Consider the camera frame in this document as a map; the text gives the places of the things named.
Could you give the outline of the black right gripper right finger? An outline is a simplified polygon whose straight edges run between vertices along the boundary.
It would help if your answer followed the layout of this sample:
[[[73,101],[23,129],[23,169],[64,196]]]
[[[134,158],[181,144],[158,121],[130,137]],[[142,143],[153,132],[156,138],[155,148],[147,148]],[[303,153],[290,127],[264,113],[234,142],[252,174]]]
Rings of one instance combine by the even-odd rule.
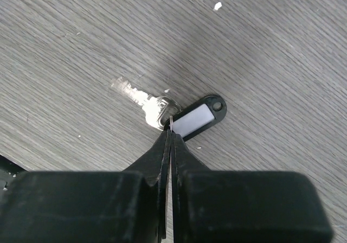
[[[331,242],[310,179],[292,171],[216,171],[171,139],[174,242]]]

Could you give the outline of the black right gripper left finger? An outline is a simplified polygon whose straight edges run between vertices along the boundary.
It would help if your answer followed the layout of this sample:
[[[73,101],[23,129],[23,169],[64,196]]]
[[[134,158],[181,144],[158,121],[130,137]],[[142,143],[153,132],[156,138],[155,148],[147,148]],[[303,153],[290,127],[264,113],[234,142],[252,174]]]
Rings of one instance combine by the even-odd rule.
[[[161,242],[171,132],[123,171],[26,171],[1,199],[1,242]]]

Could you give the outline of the black key tag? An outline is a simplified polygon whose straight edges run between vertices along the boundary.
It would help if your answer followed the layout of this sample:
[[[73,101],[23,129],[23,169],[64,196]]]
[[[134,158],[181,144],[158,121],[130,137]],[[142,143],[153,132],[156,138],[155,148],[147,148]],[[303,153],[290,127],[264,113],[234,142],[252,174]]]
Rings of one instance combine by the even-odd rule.
[[[165,124],[186,142],[221,122],[227,113],[227,104],[218,94],[210,94],[181,110]]]

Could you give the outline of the silver key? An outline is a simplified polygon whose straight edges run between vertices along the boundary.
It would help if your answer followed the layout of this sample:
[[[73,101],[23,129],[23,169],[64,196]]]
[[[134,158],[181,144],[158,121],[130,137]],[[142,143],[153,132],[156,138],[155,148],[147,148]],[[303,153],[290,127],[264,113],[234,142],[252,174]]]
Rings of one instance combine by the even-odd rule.
[[[139,105],[145,114],[146,123],[155,129],[164,130],[165,123],[170,116],[181,111],[179,104],[166,93],[155,97],[150,93],[133,87],[128,80],[122,77],[113,79],[111,87],[117,89]]]

